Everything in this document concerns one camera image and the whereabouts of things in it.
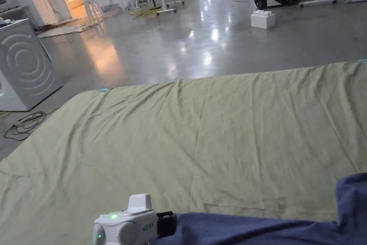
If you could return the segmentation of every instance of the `blue cloth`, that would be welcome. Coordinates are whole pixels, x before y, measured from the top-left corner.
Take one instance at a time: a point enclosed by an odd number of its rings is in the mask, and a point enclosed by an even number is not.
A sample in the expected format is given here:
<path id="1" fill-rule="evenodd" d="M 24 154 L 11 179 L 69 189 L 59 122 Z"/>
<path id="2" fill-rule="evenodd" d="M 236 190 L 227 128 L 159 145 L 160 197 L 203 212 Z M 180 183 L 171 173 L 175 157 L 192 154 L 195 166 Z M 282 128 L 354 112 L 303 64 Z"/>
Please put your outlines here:
<path id="1" fill-rule="evenodd" d="M 367 173 L 341 179 L 336 198 L 339 222 L 186 213 L 157 245 L 367 244 Z"/>

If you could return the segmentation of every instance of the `concrete floor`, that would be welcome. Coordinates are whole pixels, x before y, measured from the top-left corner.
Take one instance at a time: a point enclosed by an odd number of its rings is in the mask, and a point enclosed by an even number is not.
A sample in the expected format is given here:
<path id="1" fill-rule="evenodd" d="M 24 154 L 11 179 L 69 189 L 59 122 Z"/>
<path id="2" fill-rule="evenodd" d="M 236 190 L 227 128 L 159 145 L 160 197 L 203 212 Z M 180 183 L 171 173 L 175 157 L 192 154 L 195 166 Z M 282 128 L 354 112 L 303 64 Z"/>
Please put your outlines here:
<path id="1" fill-rule="evenodd" d="M 42 39 L 65 84 L 32 112 L 74 95 L 178 79 L 286 70 L 367 58 L 367 3 L 273 8 L 276 26 L 251 27 L 252 0 L 186 0 L 177 13 L 127 13 L 83 33 Z M 27 113 L 0 120 L 9 128 Z M 0 160 L 20 142 L 0 138 Z"/>

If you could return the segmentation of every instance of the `white box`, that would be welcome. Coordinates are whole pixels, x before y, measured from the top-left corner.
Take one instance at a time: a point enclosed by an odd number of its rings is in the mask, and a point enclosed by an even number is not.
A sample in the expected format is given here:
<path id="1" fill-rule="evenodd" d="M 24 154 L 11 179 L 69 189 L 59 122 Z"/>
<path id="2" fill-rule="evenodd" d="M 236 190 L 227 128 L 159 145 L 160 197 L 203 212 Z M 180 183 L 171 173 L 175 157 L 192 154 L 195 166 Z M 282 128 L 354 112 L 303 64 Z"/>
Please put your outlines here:
<path id="1" fill-rule="evenodd" d="M 251 26 L 262 29 L 269 29 L 275 25 L 275 14 L 270 11 L 255 11 L 251 15 Z"/>

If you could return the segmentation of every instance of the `caster wheel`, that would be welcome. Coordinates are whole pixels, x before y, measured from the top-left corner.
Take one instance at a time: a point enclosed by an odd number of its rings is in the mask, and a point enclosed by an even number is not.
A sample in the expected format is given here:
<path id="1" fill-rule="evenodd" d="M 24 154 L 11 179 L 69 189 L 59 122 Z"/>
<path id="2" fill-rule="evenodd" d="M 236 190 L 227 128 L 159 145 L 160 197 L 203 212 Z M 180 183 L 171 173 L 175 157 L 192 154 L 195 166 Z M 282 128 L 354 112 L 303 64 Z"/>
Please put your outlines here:
<path id="1" fill-rule="evenodd" d="M 294 0 L 287 0 L 288 5 L 293 5 L 293 3 L 294 3 Z"/>
<path id="2" fill-rule="evenodd" d="M 259 8 L 259 10 L 265 9 L 266 8 L 266 2 L 264 2 L 264 1 L 256 2 L 256 6 Z"/>

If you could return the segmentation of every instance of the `green fabric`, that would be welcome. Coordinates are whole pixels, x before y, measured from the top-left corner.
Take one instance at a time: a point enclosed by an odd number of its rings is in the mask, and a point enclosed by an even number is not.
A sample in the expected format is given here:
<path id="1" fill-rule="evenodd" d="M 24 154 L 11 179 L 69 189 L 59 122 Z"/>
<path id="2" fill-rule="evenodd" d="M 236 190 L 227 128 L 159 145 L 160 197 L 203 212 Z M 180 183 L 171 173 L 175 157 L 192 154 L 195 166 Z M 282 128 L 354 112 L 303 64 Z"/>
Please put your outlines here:
<path id="1" fill-rule="evenodd" d="M 338 63 L 81 93 L 0 163 L 0 244 L 91 244 L 136 193 L 157 211 L 335 219 L 336 181 L 367 168 L 366 76 Z"/>

